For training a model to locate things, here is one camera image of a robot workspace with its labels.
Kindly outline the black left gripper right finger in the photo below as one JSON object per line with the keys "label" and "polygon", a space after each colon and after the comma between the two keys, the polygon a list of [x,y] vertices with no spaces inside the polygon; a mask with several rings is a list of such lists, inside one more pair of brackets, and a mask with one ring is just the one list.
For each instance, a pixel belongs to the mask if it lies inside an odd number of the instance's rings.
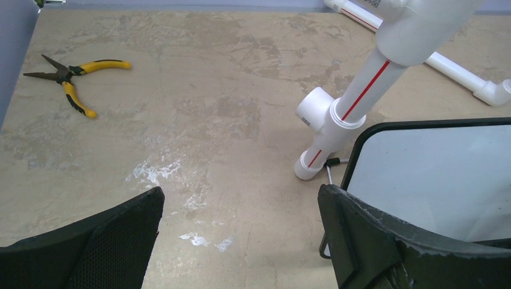
{"label": "black left gripper right finger", "polygon": [[336,185],[318,205],[339,288],[509,288],[510,240],[466,242],[422,229]]}

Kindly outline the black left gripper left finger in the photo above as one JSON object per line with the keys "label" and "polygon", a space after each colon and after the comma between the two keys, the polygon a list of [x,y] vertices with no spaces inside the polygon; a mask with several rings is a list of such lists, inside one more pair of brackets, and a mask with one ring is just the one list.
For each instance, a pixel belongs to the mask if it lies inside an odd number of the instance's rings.
{"label": "black left gripper left finger", "polygon": [[141,288],[165,196],[154,187],[109,210],[1,248],[1,288]]}

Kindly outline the black framed whiteboard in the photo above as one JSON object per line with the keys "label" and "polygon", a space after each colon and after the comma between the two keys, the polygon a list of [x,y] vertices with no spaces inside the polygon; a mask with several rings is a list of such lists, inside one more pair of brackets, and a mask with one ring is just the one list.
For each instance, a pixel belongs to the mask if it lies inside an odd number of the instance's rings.
{"label": "black framed whiteboard", "polygon": [[341,187],[446,237],[509,238],[510,118],[370,126],[355,141]]}

